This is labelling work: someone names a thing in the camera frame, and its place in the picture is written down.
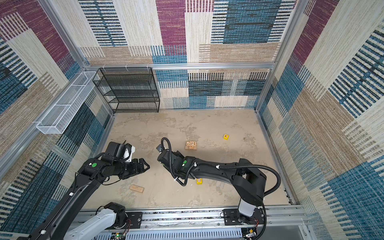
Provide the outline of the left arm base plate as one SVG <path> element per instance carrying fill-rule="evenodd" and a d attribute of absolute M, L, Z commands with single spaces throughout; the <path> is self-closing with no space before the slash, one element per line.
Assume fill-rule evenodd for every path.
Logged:
<path fill-rule="evenodd" d="M 125 226 L 123 229 L 139 229 L 142 224 L 143 212 L 126 212 Z"/>

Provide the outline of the cow picture wood block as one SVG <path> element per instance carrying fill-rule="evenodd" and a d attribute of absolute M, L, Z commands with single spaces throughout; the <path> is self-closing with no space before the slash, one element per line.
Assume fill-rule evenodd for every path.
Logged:
<path fill-rule="evenodd" d="M 186 146 L 197 146 L 197 142 L 196 141 L 187 141 Z"/>

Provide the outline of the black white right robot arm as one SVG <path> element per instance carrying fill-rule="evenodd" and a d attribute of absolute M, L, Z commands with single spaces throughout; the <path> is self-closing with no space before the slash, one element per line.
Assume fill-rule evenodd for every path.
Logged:
<path fill-rule="evenodd" d="M 240 159 L 237 163 L 215 163 L 165 149 L 159 152 L 158 162 L 181 186 L 185 187 L 189 179 L 211 179 L 230 184 L 241 198 L 235 219 L 242 223 L 255 219 L 255 208 L 263 205 L 266 195 L 267 176 L 262 170 L 269 171 L 269 167 L 253 165 L 246 159 Z"/>

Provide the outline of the printed wood block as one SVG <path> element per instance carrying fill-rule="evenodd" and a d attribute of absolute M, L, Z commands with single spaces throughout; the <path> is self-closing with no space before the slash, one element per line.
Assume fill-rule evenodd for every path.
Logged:
<path fill-rule="evenodd" d="M 137 185 L 131 185 L 130 186 L 130 190 L 134 191 L 134 192 L 137 192 L 137 193 L 143 193 L 145 188 L 137 186 Z"/>

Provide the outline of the plain wood block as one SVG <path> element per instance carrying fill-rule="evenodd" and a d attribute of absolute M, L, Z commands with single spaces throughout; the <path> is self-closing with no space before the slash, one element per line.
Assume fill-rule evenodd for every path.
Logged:
<path fill-rule="evenodd" d="M 197 146 L 185 146 L 185 150 L 197 150 Z"/>

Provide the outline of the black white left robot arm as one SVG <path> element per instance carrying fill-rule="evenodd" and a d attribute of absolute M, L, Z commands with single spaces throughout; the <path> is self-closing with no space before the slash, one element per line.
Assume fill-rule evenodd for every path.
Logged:
<path fill-rule="evenodd" d="M 143 158 L 132 159 L 134 147 L 110 142 L 107 150 L 88 159 L 58 205 L 27 237 L 19 240 L 63 240 L 71 223 L 92 194 L 112 176 L 119 180 L 140 175 L 150 169 Z"/>

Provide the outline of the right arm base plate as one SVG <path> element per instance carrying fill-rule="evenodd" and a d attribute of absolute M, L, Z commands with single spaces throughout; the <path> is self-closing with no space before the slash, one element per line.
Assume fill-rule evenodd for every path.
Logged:
<path fill-rule="evenodd" d="M 238 209 L 230 208 L 224 209 L 221 213 L 226 226 L 239 226 L 239 225 L 263 225 L 265 222 L 266 214 L 262 209 L 255 209 L 251 217 L 242 215 Z"/>

